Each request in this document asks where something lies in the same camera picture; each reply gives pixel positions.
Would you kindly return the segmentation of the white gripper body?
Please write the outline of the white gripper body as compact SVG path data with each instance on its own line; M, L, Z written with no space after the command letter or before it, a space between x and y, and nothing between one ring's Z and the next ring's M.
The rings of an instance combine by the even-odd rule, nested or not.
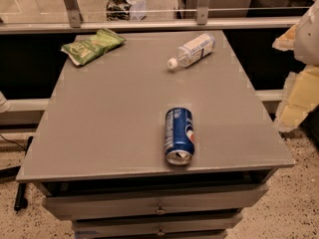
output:
M319 66L319 0L315 1L298 23L294 57L304 64Z

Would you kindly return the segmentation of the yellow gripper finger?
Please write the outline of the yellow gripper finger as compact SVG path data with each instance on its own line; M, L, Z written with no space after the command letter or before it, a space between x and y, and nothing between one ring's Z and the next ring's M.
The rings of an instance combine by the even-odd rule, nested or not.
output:
M275 114L275 127L280 132L290 132L298 128L318 106L319 68L307 65L298 74L290 72Z
M284 34L276 38L272 47L279 51L293 51L295 47L295 35L298 25L290 27Z

